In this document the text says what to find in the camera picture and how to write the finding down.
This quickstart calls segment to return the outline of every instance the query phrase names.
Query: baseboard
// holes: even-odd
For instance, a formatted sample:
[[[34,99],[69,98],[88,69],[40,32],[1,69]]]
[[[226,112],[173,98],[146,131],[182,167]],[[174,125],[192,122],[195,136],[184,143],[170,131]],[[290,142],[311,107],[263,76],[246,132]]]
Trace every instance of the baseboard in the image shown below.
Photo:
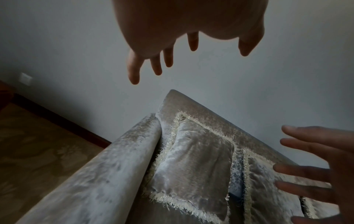
[[[22,107],[23,109],[28,110],[29,112],[34,113],[35,115],[42,117],[74,134],[77,136],[97,145],[102,148],[106,148],[111,144],[110,141],[86,130],[83,127],[80,127],[79,125],[75,124],[74,122],[71,122],[62,116],[42,107],[41,105],[36,104],[35,102],[30,101],[29,99],[18,95],[15,93],[14,98],[11,101],[12,103],[16,104],[19,107]]]

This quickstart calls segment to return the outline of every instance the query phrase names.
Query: floor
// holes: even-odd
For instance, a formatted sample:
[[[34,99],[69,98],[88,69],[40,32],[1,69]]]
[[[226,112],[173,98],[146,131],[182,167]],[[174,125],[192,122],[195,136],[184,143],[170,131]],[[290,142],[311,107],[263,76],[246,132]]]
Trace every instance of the floor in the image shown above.
[[[0,111],[0,223],[15,223],[102,150],[9,104]]]

